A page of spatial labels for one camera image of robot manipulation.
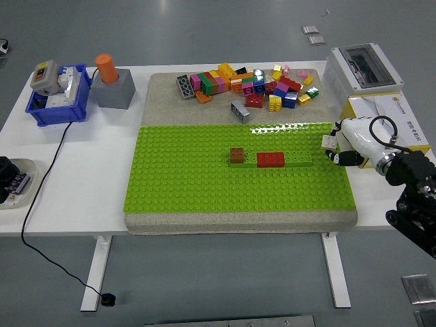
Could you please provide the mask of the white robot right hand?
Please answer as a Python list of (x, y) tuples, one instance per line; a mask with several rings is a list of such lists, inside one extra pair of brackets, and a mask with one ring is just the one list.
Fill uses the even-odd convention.
[[(371, 135), (369, 125), (372, 120), (373, 117), (360, 117), (337, 121), (329, 136), (326, 138), (324, 135), (322, 140), (322, 148), (329, 160), (338, 166), (361, 166), (368, 159), (378, 169), (381, 162), (383, 165), (388, 157), (393, 156), (397, 150), (380, 144)], [(343, 134), (353, 150), (337, 153), (335, 147), (324, 146), (327, 140), (336, 138), (338, 131)]]

